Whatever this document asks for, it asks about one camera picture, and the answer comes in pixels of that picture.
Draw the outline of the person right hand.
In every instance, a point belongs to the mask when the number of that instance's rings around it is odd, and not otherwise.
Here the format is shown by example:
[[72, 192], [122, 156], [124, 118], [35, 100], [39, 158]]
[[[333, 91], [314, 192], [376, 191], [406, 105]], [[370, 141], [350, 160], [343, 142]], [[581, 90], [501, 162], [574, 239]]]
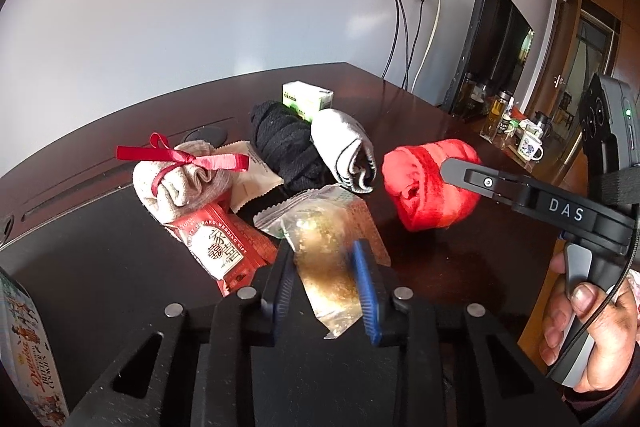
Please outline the person right hand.
[[627, 373], [637, 346], [638, 311], [634, 292], [629, 283], [624, 282], [612, 303], [599, 311], [605, 299], [605, 292], [599, 287], [581, 283], [570, 295], [565, 292], [563, 255], [552, 257], [550, 270], [558, 274], [558, 278], [544, 309], [542, 339], [539, 343], [542, 361], [548, 365], [556, 361], [561, 341], [573, 317], [582, 323], [595, 317], [588, 326], [594, 346], [588, 365], [574, 390], [578, 393], [609, 391]]

